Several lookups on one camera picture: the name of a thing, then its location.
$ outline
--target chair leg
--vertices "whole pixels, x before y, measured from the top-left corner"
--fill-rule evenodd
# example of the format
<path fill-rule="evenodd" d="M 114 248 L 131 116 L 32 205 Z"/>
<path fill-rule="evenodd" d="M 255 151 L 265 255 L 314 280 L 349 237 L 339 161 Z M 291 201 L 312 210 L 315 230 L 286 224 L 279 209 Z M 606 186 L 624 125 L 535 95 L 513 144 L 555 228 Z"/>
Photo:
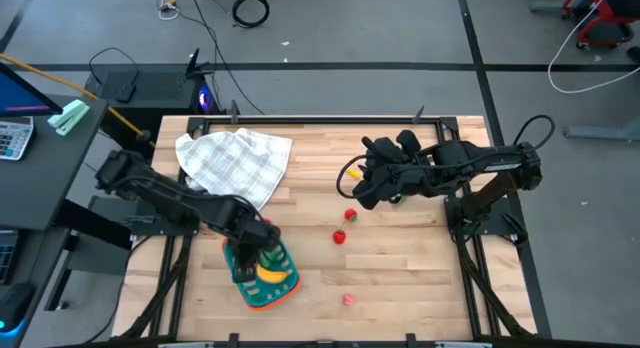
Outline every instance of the chair leg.
<path fill-rule="evenodd" d="M 597 16 L 593 18 L 589 23 L 587 23 L 587 25 L 580 30 L 580 33 L 578 33 L 578 42 L 586 43 L 586 44 L 590 43 L 589 38 L 587 38 L 587 35 L 596 26 L 596 24 L 600 22 L 602 22 L 602 17 Z"/>

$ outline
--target white checkered towel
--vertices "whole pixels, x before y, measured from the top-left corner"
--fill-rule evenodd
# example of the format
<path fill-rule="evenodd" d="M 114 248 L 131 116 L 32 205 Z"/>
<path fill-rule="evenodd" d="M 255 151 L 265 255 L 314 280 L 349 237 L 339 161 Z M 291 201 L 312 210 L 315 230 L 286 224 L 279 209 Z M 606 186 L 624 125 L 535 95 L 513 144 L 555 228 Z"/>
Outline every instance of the white checkered towel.
<path fill-rule="evenodd" d="M 257 209 L 267 203 L 287 170 L 291 139 L 253 132 L 215 132 L 193 140 L 176 141 L 182 169 L 211 194 L 237 194 Z"/>

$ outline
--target yellow banana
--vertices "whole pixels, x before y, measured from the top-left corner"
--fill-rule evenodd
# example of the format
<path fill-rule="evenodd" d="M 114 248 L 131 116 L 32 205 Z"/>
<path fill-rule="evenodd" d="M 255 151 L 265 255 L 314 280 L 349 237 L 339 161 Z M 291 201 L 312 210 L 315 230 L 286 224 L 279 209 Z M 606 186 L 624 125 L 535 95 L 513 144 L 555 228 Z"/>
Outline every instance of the yellow banana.
<path fill-rule="evenodd" d="M 360 180 L 360 172 L 355 169 L 347 169 L 347 174 L 350 175 L 353 179 Z"/>
<path fill-rule="evenodd" d="M 287 272 L 274 272 L 267 270 L 262 265 L 257 264 L 258 268 L 256 269 L 256 274 L 261 281 L 269 284 L 280 284 L 287 279 Z"/>

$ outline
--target concrete floor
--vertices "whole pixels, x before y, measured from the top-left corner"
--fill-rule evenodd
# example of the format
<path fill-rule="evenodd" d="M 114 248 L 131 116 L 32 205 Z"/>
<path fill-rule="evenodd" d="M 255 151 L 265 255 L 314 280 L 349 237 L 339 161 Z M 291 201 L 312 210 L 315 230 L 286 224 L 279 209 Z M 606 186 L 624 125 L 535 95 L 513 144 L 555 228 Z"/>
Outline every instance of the concrete floor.
<path fill-rule="evenodd" d="M 10 26 L 23 1 L 0 0 L 0 32 Z M 234 0 L 218 1 L 229 9 Z M 505 141 L 539 113 L 552 115 L 559 128 L 621 125 L 637 115 L 640 76 L 563 95 L 551 88 L 545 73 L 527 71 L 550 61 L 573 28 L 571 22 L 530 14 L 531 0 L 467 1 L 484 63 L 519 65 L 513 67 L 521 70 L 487 72 Z M 294 71 L 283 64 L 278 70 L 236 71 L 245 93 L 268 114 L 411 114 L 423 104 L 425 114 L 486 114 L 458 0 L 269 0 L 269 20 L 253 30 L 233 27 L 212 0 L 199 2 L 229 63 L 363 63 L 348 70 Z M 197 17 L 191 0 L 178 4 L 183 14 Z M 247 7 L 245 13 L 255 13 L 251 10 Z M 79 85 L 88 77 L 84 69 L 89 58 L 108 46 L 123 49 L 139 63 L 182 63 L 195 47 L 201 48 L 201 60 L 213 59 L 204 28 L 182 18 L 159 20 L 155 0 L 33 0 L 24 13 L 5 53 L 48 64 L 52 73 Z M 606 70 L 607 64 L 630 63 L 625 50 L 578 51 L 570 43 L 558 63 Z M 379 62 L 461 64 L 465 71 L 435 66 L 362 69 Z M 99 63 L 126 60 L 109 53 Z M 562 87 L 576 89 L 619 74 L 555 77 Z M 21 75 L 46 93 L 75 94 L 32 74 Z M 226 73 L 216 79 L 223 105 L 235 99 L 243 113 L 252 112 Z M 536 141 L 545 129 L 542 124 L 532 127 L 527 137 Z M 640 343 L 637 145 L 569 141 L 560 130 L 539 152 L 543 183 L 520 194 L 552 334 Z M 109 143 L 97 139 L 95 144 L 95 151 L 102 151 Z M 89 181 L 91 174 L 79 180 Z M 76 193 L 93 194 L 83 189 Z M 40 314 L 31 327 L 38 336 L 28 334 L 25 346 L 78 343 L 92 336 L 108 319 L 120 280 L 73 276 L 64 297 L 72 308 Z"/>

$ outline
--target monitor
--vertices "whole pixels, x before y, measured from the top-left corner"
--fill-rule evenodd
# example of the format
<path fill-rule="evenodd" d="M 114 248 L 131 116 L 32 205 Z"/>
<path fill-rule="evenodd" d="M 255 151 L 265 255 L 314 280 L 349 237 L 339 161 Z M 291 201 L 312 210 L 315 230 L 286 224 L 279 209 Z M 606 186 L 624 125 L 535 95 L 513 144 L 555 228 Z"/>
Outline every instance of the monitor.
<path fill-rule="evenodd" d="M 62 108 L 0 63 L 0 117 L 62 113 Z"/>

